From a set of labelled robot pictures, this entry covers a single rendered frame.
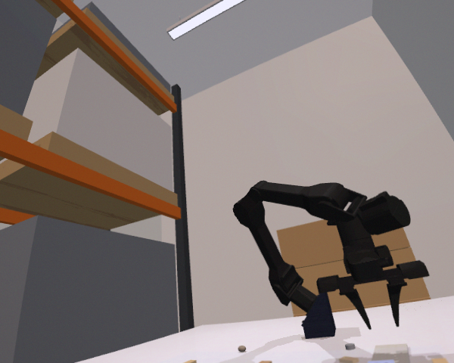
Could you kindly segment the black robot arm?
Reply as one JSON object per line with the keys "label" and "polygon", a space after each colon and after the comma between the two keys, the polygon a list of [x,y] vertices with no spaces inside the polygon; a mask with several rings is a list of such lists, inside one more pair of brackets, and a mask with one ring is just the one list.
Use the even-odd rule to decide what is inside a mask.
{"label": "black robot arm", "polygon": [[[281,257],[265,223],[263,201],[298,207],[310,215],[328,220],[327,225],[337,226],[342,244],[372,238],[372,235],[410,224],[409,210],[398,197],[385,191],[367,198],[336,182],[304,187],[259,181],[234,205],[236,218],[250,229],[263,254],[269,268],[269,282],[281,304],[288,306],[291,301],[307,312],[307,316],[318,295],[302,286],[303,278],[295,271],[295,266],[284,262]],[[346,211],[344,208],[349,202]],[[359,250],[343,247],[344,267],[355,281],[382,278],[383,268],[393,266],[388,246],[373,250],[370,245],[366,241]]]}

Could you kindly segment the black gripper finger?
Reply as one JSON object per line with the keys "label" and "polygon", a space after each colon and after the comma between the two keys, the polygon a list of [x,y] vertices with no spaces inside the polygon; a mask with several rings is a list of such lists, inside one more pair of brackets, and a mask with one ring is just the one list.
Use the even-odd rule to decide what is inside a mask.
{"label": "black gripper finger", "polygon": [[400,301],[400,291],[402,287],[408,286],[407,282],[398,283],[398,284],[386,284],[388,289],[388,296],[390,298],[390,305],[392,308],[392,314],[396,327],[399,327],[399,301]]}
{"label": "black gripper finger", "polygon": [[366,310],[364,309],[363,307],[363,303],[359,297],[359,294],[358,294],[358,291],[357,289],[355,288],[354,290],[351,290],[349,292],[343,292],[343,293],[339,293],[341,296],[342,295],[346,295],[349,299],[349,301],[352,302],[352,304],[354,304],[354,307],[356,307],[357,311],[359,312],[359,314],[361,315],[363,321],[365,322],[365,324],[367,324],[367,328],[369,330],[371,330],[371,325],[370,325],[370,320],[368,319],[368,316],[366,314]]}

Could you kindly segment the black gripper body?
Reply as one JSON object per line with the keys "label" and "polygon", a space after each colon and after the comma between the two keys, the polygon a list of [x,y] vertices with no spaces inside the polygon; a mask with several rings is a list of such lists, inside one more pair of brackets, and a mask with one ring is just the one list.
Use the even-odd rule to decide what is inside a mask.
{"label": "black gripper body", "polygon": [[[371,245],[370,247],[375,250],[375,245],[372,238],[364,238],[359,240],[353,240],[342,244],[343,247],[350,246],[351,250],[362,249],[362,243],[368,241]],[[427,267],[420,260],[414,262],[404,262],[396,265],[396,268],[390,268],[384,270],[384,276],[382,278],[372,278],[365,281],[355,281],[351,276],[339,278],[339,275],[333,275],[324,278],[318,278],[317,287],[319,293],[325,293],[330,291],[335,291],[336,289],[340,290],[340,293],[349,292],[354,290],[354,285],[364,284],[374,281],[388,281],[388,284],[398,284],[405,282],[404,279],[415,279],[415,278],[424,278],[430,276],[427,270]]]}

